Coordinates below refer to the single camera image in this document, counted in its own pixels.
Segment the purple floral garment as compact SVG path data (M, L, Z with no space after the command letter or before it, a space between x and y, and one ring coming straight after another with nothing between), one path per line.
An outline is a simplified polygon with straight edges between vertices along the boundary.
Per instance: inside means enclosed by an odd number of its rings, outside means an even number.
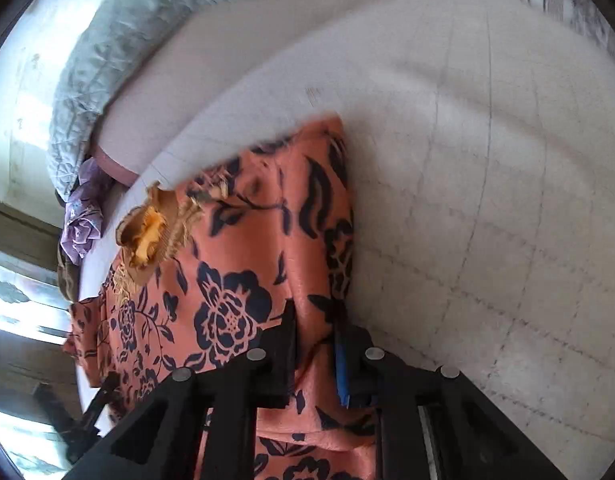
M78 185L66 201L60 247L69 260L80 266L96 240L102 238L104 213L102 200L112 180L96 160L86 159L78 173Z

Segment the grey quilted blanket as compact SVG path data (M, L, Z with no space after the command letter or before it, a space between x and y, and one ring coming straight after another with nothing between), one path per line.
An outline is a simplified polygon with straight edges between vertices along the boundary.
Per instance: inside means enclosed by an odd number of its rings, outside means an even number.
M72 49L53 99L47 171L66 200L91 135L125 82L194 13L234 0L102 0Z

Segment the brown garment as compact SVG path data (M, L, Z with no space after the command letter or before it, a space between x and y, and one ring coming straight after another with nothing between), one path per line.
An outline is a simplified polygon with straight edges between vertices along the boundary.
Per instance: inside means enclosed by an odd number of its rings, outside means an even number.
M57 246L57 284L65 300L76 302L80 294L80 268Z

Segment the pink quilted bed cover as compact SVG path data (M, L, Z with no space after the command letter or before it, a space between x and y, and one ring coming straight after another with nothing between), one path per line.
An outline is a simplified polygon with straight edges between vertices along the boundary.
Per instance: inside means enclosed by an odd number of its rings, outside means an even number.
M615 459L615 65L519 0L382 0L277 54L148 169L177 188L328 116L345 312L458 367L570 479Z

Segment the orange floral blouse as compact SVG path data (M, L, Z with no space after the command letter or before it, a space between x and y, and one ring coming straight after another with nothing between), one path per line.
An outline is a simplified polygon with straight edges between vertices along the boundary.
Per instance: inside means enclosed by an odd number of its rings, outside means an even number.
M88 382L120 377L113 419L173 370L216 370L287 308L298 321L289 404L258 416L260 479L370 479L375 421L333 378L333 324L351 285L354 221L341 119L248 148L174 190L147 188L116 229L99 293L71 306L64 348Z

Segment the pink bolster pillow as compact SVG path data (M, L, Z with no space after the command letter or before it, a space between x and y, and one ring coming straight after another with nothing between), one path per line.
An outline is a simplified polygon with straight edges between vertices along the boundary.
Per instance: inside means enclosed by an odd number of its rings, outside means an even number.
M238 0L195 13L125 82L93 136L93 156L132 185L223 91L312 29L373 0Z

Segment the stained glass wooden door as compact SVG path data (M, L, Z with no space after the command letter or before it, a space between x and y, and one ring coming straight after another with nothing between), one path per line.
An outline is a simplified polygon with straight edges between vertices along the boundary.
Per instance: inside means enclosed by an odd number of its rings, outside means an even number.
M33 391L50 385L72 416L76 367L61 350L69 304L57 283L58 229L0 202L0 443L24 478L59 479L66 446Z

